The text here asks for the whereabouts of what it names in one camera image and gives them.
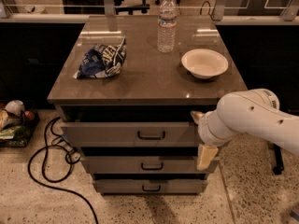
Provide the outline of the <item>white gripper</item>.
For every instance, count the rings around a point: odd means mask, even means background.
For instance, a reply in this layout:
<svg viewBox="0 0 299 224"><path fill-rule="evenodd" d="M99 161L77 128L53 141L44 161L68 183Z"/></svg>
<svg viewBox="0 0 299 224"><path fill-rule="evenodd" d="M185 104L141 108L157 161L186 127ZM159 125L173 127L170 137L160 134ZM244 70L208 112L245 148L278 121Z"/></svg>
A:
<svg viewBox="0 0 299 224"><path fill-rule="evenodd" d="M196 167L199 171L205 170L216 157L220 147L229 142L234 132L219 118L216 111L204 113L192 111L193 121L198 124L198 133L204 143L198 147Z"/></svg>

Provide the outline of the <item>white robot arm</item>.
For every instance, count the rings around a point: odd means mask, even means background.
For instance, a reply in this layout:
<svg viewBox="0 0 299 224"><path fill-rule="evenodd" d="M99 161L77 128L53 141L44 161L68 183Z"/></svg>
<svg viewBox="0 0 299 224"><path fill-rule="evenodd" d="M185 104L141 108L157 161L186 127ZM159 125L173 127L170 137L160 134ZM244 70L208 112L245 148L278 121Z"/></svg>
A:
<svg viewBox="0 0 299 224"><path fill-rule="evenodd" d="M299 117L279 110L277 96L267 89L237 91L220 98L214 111L192 111L198 126L197 169L205 170L219 147L238 133L260 137L299 154Z"/></svg>

